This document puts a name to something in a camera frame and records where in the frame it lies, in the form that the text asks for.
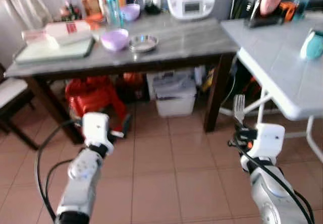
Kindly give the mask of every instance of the floor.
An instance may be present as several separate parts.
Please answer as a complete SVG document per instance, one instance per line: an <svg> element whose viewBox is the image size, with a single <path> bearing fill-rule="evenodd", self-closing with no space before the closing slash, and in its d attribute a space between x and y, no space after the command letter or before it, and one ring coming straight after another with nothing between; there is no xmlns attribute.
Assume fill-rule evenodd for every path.
<svg viewBox="0 0 323 224"><path fill-rule="evenodd" d="M56 124L38 101L34 103L37 110L25 107L13 120L41 143ZM205 134L203 104L183 118L162 119L153 103L130 105L129 111L134 116L132 130L104 163L90 223L260 223L249 176L239 166L236 149L227 147L233 134L229 117L220 116L217 131ZM288 130L306 125L278 115L265 120L284 124ZM322 146L323 123L315 125L314 137ZM42 178L50 166L73 158L80 147L59 132L41 162ZM34 158L35 152L19 139L0 132L1 224L51 223L35 187ZM323 165L306 140L287 140L278 162L288 181L312 205L316 223L323 223ZM50 184L55 208L66 184L66 169L58 169Z"/></svg>

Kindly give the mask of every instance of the lavender bowl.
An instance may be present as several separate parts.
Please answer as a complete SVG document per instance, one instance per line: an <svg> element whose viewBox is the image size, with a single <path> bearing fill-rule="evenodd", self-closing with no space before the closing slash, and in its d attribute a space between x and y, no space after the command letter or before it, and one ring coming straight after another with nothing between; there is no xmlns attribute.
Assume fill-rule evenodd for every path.
<svg viewBox="0 0 323 224"><path fill-rule="evenodd" d="M134 21L139 17L140 5L138 4L128 4L120 8L122 17L126 21Z"/></svg>
<svg viewBox="0 0 323 224"><path fill-rule="evenodd" d="M101 36L102 45L111 51L122 50L129 42L129 32L125 29L117 29Z"/></svg>

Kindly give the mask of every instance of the white chair seat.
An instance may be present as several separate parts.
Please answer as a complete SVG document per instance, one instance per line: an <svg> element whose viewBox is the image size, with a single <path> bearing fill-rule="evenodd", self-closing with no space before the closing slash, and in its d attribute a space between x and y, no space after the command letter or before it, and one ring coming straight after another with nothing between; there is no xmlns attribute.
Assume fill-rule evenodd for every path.
<svg viewBox="0 0 323 224"><path fill-rule="evenodd" d="M21 79L9 78L0 83L0 108L4 107L27 87L27 83Z"/></svg>

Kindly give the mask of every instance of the table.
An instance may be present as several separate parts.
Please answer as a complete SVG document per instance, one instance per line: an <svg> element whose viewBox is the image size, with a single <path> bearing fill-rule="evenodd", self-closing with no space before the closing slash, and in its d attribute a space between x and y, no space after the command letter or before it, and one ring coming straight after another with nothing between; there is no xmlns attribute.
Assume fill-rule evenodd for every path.
<svg viewBox="0 0 323 224"><path fill-rule="evenodd" d="M323 58L309 61L299 56L309 30L323 30L323 22L303 20L249 29L243 20L235 20L225 21L222 26L240 46L237 52L240 61L262 86L260 99L248 106L245 113L259 107L260 123L264 103L273 100L287 119L308 119L306 132L288 137L306 136L323 162L323 151L311 135L314 117L323 117Z"/></svg>
<svg viewBox="0 0 323 224"><path fill-rule="evenodd" d="M217 20L208 18L180 22L170 14L162 13L144 16L125 25L125 28L130 36L151 34L158 37L156 50L144 54L133 54L129 50L109 52L96 43L91 54L84 59L23 66L13 63L6 71L6 77L25 79L29 88L60 124L70 117L47 85L47 80L216 65L204 122L206 131L214 130L231 62L238 50ZM74 143L83 141L74 126L66 127L65 133Z"/></svg>

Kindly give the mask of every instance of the fork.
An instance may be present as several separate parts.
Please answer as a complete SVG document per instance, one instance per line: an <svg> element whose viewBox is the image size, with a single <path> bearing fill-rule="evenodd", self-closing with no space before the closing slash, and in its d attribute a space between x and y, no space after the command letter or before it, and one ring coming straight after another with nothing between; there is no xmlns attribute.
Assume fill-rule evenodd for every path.
<svg viewBox="0 0 323 224"><path fill-rule="evenodd" d="M244 120L244 106L245 106L245 95L237 94L234 96L233 100L233 114L235 119L243 125Z"/></svg>

